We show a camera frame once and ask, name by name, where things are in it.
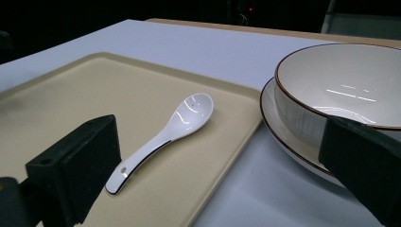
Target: beige tray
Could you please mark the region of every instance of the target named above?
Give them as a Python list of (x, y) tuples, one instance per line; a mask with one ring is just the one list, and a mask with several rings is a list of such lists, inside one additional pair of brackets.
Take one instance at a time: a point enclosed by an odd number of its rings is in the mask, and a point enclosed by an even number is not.
[(187, 226), (261, 122), (259, 92), (139, 60), (97, 53), (0, 94), (0, 176), (92, 118), (114, 114), (128, 158), (195, 93), (215, 102), (199, 131), (153, 155), (117, 196), (101, 192), (83, 226)]

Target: table surface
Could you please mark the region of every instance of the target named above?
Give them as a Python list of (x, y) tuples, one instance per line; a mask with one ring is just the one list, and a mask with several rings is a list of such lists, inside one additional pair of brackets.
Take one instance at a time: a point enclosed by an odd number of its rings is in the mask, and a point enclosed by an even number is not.
[[(127, 20), (0, 65), (0, 91), (96, 52), (112, 52), (262, 90), (287, 54), (337, 42), (400, 41), (152, 19)], [(194, 226), (381, 226), (345, 188), (286, 155), (261, 124)]]

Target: spoon handle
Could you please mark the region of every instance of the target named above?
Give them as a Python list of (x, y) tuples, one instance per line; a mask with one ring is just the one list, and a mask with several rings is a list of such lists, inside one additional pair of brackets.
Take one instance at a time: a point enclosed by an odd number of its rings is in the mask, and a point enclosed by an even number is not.
[(135, 151), (127, 160), (118, 165), (106, 182), (106, 190), (113, 195), (117, 194), (137, 167), (144, 163), (154, 152), (171, 143), (171, 141), (165, 131), (160, 131), (155, 137)]

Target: bowl rim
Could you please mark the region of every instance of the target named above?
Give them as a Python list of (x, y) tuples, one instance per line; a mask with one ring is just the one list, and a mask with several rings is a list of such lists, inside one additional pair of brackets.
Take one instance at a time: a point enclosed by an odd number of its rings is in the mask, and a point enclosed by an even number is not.
[[(393, 49), (396, 51), (401, 51), (401, 49), (399, 48), (395, 48), (395, 47), (390, 47), (390, 46), (385, 46), (385, 45), (377, 45), (377, 44), (317, 44), (317, 45), (311, 45), (311, 46), (307, 46), (298, 50), (295, 50), (289, 54), (287, 54), (283, 59), (280, 60), (280, 62), (277, 64), (275, 70), (274, 70), (274, 78), (276, 80), (276, 85), (280, 88), (280, 90), (284, 93), (285, 96), (289, 97), (293, 102), (295, 102), (296, 104), (298, 104), (299, 106), (307, 109), (308, 111), (313, 112), (314, 114), (318, 114), (320, 116), (323, 116), (324, 118), (327, 118), (327, 116), (329, 114), (318, 111), (312, 107), (310, 107), (309, 105), (303, 103), (302, 101), (300, 101), (298, 98), (296, 98), (295, 96), (293, 96), (285, 87), (284, 85), (281, 83), (279, 75), (278, 75), (278, 71), (280, 69), (280, 66), (282, 65), (282, 63), (289, 58), (290, 56), (294, 55), (295, 53), (304, 51), (306, 49), (311, 49), (311, 48), (315, 48), (315, 47), (322, 47), (322, 46), (329, 46), (329, 45), (365, 45), (365, 46), (375, 46), (375, 47), (383, 47), (383, 48), (389, 48), (389, 49)], [(381, 131), (401, 131), (401, 126), (382, 126), (382, 125), (372, 125), (372, 124), (366, 124), (369, 127), (372, 127), (376, 130), (381, 130)]]

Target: white plate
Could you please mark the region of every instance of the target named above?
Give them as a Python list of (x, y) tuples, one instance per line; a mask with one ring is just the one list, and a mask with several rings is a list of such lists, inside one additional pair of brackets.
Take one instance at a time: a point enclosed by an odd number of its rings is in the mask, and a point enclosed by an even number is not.
[(278, 115), (276, 103), (274, 101), (275, 83), (275, 79), (269, 80), (260, 96), (260, 110), (263, 115), (263, 120), (274, 135), (275, 141), (299, 164), (327, 181), (344, 187), (331, 172), (319, 163), (319, 151), (307, 142), (297, 138), (284, 125)]

